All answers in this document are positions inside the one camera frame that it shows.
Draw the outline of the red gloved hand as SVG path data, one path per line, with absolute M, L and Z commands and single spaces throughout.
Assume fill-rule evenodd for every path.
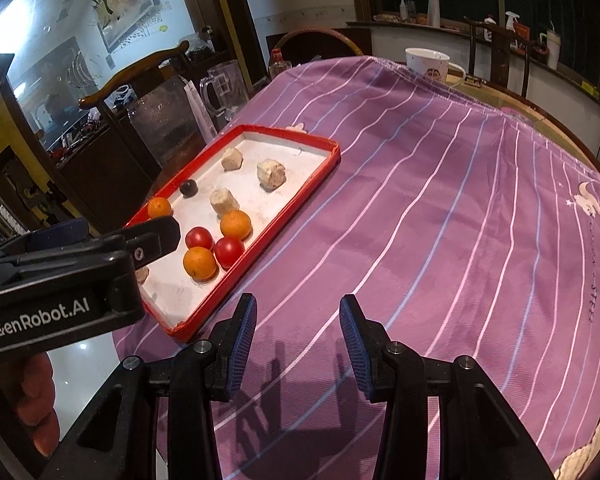
M 26 360 L 0 363 L 0 386 L 8 403 L 45 458 L 53 454 L 60 440 L 53 374 L 46 352 Z

